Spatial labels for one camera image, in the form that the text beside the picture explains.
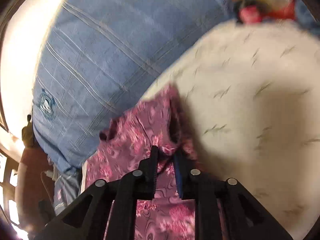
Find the grey star-print bedsheet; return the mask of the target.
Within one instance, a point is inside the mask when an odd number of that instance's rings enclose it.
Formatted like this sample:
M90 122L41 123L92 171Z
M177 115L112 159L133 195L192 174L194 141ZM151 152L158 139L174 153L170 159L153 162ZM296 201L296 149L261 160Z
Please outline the grey star-print bedsheet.
M78 197L81 183L82 171L79 169L58 173L53 198L53 208L56 215L59 215Z

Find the purple floral shirt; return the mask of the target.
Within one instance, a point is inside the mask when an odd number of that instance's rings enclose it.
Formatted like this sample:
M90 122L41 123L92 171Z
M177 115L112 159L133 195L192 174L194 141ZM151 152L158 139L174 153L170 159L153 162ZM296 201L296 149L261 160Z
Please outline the purple floral shirt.
M150 156L152 146L160 150L157 186L153 200L139 200L135 239L194 239L195 204L178 197L170 157L181 147L196 159L190 130L178 90L167 85L150 100L139 102L122 116L111 120L100 132L100 143L86 164L85 186L98 179L121 179Z

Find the olive green cloth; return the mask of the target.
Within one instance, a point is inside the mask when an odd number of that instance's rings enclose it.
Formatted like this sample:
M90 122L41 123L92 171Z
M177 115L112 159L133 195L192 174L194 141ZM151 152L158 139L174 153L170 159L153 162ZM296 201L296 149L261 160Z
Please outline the olive green cloth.
M27 126L22 128L22 141L26 148L36 148L37 141L33 132L33 123L31 121L31 115L27 115Z

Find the cream leaf-print blanket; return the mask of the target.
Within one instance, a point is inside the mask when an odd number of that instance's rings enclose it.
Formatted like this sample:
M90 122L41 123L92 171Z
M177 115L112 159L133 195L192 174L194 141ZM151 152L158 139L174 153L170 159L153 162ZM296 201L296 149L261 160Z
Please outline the cream leaf-print blanket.
M294 239L319 217L319 38L290 21L215 26L144 93L178 88L204 166Z

